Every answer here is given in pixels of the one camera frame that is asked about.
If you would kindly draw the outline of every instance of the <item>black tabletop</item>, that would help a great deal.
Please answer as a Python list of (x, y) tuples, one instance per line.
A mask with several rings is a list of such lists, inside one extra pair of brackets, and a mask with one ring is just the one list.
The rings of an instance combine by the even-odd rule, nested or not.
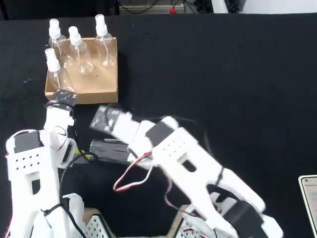
[[(212, 151), (266, 202), (285, 237), (313, 237), (298, 176), (316, 174), (317, 15), (140, 15), (107, 18), (118, 37), (119, 101), (136, 116), (201, 121)], [(95, 35), (94, 18), (63, 18)], [(43, 128), (48, 21), (0, 22), (0, 148), (15, 131)], [(101, 133), (88, 127), (97, 106), (76, 106), (84, 149)], [(202, 140), (194, 125), (183, 124)], [(75, 165), (65, 193), (101, 210), (117, 236), (164, 235), (175, 211), (163, 201), (167, 181), (115, 194), (123, 165)], [(135, 169), (127, 181), (141, 179)], [(11, 216), (6, 160), (0, 160), (0, 233)], [(188, 200), (174, 189), (176, 205)]]

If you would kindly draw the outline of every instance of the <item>white spray nozzle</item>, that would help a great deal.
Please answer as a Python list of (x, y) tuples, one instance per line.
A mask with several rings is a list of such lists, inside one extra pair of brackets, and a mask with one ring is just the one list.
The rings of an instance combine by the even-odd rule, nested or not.
[(60, 38), (60, 27), (57, 19), (50, 20), (49, 35), (53, 40)]
[(69, 29), (68, 29), (68, 32), (69, 32), (69, 39), (70, 39), (70, 43), (73, 45), (73, 46), (78, 46), (81, 44), (82, 40), (81, 40), (81, 36), (78, 32), (78, 29), (77, 27), (75, 26), (71, 26)]
[(107, 25), (105, 23), (105, 16), (98, 14), (96, 17), (96, 33), (98, 36), (105, 36), (108, 34)]
[(55, 50), (53, 48), (48, 48), (45, 50), (46, 64), (50, 72), (57, 72), (60, 70), (59, 61), (56, 57)]

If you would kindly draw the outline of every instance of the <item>robotic hand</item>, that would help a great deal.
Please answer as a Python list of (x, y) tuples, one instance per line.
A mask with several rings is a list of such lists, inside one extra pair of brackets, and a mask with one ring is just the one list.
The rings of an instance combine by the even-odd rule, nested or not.
[[(42, 130), (22, 130), (6, 142), (8, 176), (12, 190), (12, 220), (9, 231), (13, 238), (79, 237), (65, 210), (59, 206), (57, 168), (65, 168), (77, 150), (68, 138), (68, 126), (75, 95), (59, 90), (47, 103), (47, 118)], [(40, 190), (32, 190), (39, 180)], [(83, 230), (84, 203), (75, 193), (63, 197), (67, 210)]]
[[(146, 169), (160, 167), (191, 200), (184, 218), (200, 234), (209, 238), (283, 237), (275, 219), (263, 214), (263, 200), (233, 171), (221, 166), (174, 118), (139, 123), (130, 113), (100, 106), (90, 127), (128, 144), (130, 162), (139, 162)], [(185, 161), (195, 167), (194, 172), (183, 166)], [(209, 194), (208, 184), (231, 192), (235, 199), (218, 202), (220, 194)], [(194, 210), (197, 217), (189, 214)]]

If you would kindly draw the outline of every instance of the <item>cable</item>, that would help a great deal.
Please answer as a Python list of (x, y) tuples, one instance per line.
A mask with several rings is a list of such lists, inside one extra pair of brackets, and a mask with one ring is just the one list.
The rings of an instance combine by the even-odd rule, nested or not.
[[(194, 229), (193, 227), (183, 228), (183, 229), (181, 230), (181, 233), (182, 233), (182, 232), (189, 232), (189, 231), (198, 233), (201, 238), (208, 238), (207, 236), (201, 234), (199, 231), (197, 231), (197, 230)], [(215, 238), (218, 238), (218, 235), (217, 235), (215, 229), (213, 229), (213, 232), (214, 232)]]
[(149, 157), (151, 154), (152, 154), (151, 152), (146, 152), (146, 153), (143, 154), (143, 156), (141, 156), (140, 158), (138, 158), (137, 160), (135, 160), (132, 164), (130, 164), (130, 166), (126, 169), (126, 171), (123, 173), (123, 175), (114, 183), (114, 185), (113, 185), (113, 191), (115, 191), (115, 192), (122, 192), (122, 191), (125, 191), (125, 190), (130, 189), (131, 187), (138, 186), (138, 185), (140, 185), (140, 184), (145, 183), (145, 182), (148, 180), (148, 178), (149, 178), (149, 176), (150, 176), (150, 174), (151, 174), (151, 172), (152, 172), (153, 164), (151, 165), (151, 167), (150, 167), (150, 169), (149, 169), (149, 171), (148, 171), (146, 177), (145, 177), (142, 181), (132, 182), (132, 183), (129, 183), (129, 184), (127, 184), (127, 185), (124, 185), (124, 186), (122, 186), (122, 187), (117, 188), (118, 184), (122, 181), (122, 179), (123, 179), (124, 176), (128, 173), (128, 171), (129, 171), (132, 167), (134, 167), (135, 165), (137, 165), (141, 160), (146, 159), (147, 157)]
[(66, 141), (67, 141), (67, 139), (68, 139), (68, 132), (67, 132), (67, 130), (65, 130), (63, 127), (61, 127), (61, 126), (59, 126), (59, 125), (56, 125), (56, 126), (54, 126), (54, 127), (61, 128), (61, 129), (64, 131), (64, 134), (61, 134), (61, 133), (58, 133), (58, 132), (57, 132), (58, 134), (65, 136), (64, 142), (62, 143), (62, 145), (61, 145), (61, 146), (59, 147), (59, 149), (57, 150), (57, 151), (60, 151), (60, 150), (63, 148), (63, 146), (65, 145), (65, 143), (66, 143)]
[[(94, 159), (88, 159), (86, 157), (86, 155), (92, 155), (94, 157)], [(59, 186), (59, 200), (62, 201), (62, 187), (63, 187), (63, 182), (64, 182), (64, 177), (65, 177), (65, 174), (66, 172), (68, 171), (68, 169), (70, 168), (70, 166), (76, 161), (78, 160), (80, 157), (84, 157), (85, 160), (87, 160), (88, 162), (90, 161), (95, 161), (98, 159), (98, 156), (95, 154), (95, 153), (92, 153), (92, 152), (84, 152), (80, 155), (75, 155), (74, 158), (66, 165), (65, 167), (65, 170), (63, 171), (62, 173), (62, 176), (60, 178), (60, 186)]]
[(133, 11), (131, 11), (131, 9), (133, 9), (133, 8), (128, 8), (128, 7), (123, 6), (123, 5), (120, 3), (120, 0), (118, 0), (120, 7), (122, 7), (123, 9), (125, 9), (125, 10), (126, 10), (128, 13), (130, 13), (130, 14), (141, 14), (141, 13), (143, 13), (143, 12), (146, 12), (147, 10), (150, 10), (152, 7), (154, 7), (154, 6), (157, 4), (158, 1), (159, 1), (159, 0), (155, 0), (154, 3), (153, 3), (152, 5), (150, 5), (148, 8), (145, 8), (145, 9), (143, 9), (143, 10), (141, 10), (141, 11), (138, 11), (138, 12), (133, 12)]
[[(63, 196), (62, 196), (62, 187), (63, 187), (63, 181), (64, 181), (64, 177), (65, 177), (65, 174), (66, 172), (68, 171), (68, 169), (70, 168), (70, 166), (76, 161), (78, 160), (80, 157), (84, 157), (87, 161), (94, 161), (94, 160), (89, 160), (87, 159), (86, 155), (92, 155), (95, 159), (94, 160), (97, 160), (98, 159), (98, 156), (95, 154), (95, 153), (92, 153), (92, 152), (85, 152), (85, 153), (82, 153), (80, 155), (75, 155), (74, 158), (67, 164), (67, 166), (65, 167), (65, 170), (63, 171), (63, 174), (60, 178), (60, 186), (59, 186), (59, 203), (61, 204), (62, 202), (62, 199), (63, 199)], [(73, 215), (71, 214), (71, 212), (69, 211), (69, 209), (65, 208), (63, 205), (60, 205), (64, 211), (67, 213), (67, 215), (69, 216), (70, 220), (72, 221), (74, 227), (76, 228), (76, 230), (80, 233), (80, 235), (83, 237), (83, 238), (86, 238), (85, 234), (83, 233), (83, 231), (79, 228), (79, 226), (77, 225)]]
[(183, 0), (183, 2), (184, 2), (184, 3), (187, 3), (187, 5), (188, 5), (189, 9), (192, 11), (192, 13), (196, 13), (196, 12), (192, 9), (192, 7), (191, 7), (191, 4), (194, 5), (193, 3), (191, 3), (191, 2), (189, 2), (189, 1), (187, 1), (187, 0)]
[(217, 232), (216, 232), (215, 229), (213, 230), (213, 232), (214, 232), (214, 236), (215, 236), (216, 238), (218, 238), (218, 235), (217, 235)]
[(165, 194), (164, 194), (164, 201), (165, 201), (165, 203), (166, 203), (168, 206), (174, 208), (175, 210), (177, 210), (177, 211), (179, 211), (179, 212), (185, 213), (185, 214), (187, 214), (187, 215), (189, 215), (189, 216), (192, 216), (192, 217), (197, 217), (197, 215), (194, 214), (194, 213), (189, 213), (189, 212), (187, 212), (187, 211), (184, 211), (184, 210), (179, 209), (178, 207), (176, 207), (174, 204), (172, 204), (172, 203), (168, 200), (167, 195), (168, 195), (169, 192), (172, 190), (173, 183), (172, 183), (172, 180), (170, 179), (170, 177), (169, 177), (164, 171), (163, 171), (163, 174), (166, 176), (166, 178), (167, 178), (167, 180), (168, 180), (168, 187), (167, 187), (166, 192), (165, 192)]
[(170, 4), (172, 5), (173, 8), (175, 8), (179, 1), (180, 0), (176, 0), (175, 4), (173, 4), (173, 0), (170, 0)]

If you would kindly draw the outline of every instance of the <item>cardboard box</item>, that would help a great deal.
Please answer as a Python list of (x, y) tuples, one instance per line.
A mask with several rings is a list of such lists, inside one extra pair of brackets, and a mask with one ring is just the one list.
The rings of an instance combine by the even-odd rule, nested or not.
[[(104, 68), (97, 55), (94, 38), (83, 38), (92, 56), (94, 71), (90, 75), (82, 75), (77, 67), (68, 67), (67, 71), (77, 93), (76, 104), (97, 104), (118, 102), (118, 57), (117, 40), (113, 38), (112, 52), (116, 52), (116, 65)], [(46, 77), (45, 96), (51, 99), (55, 88)]]

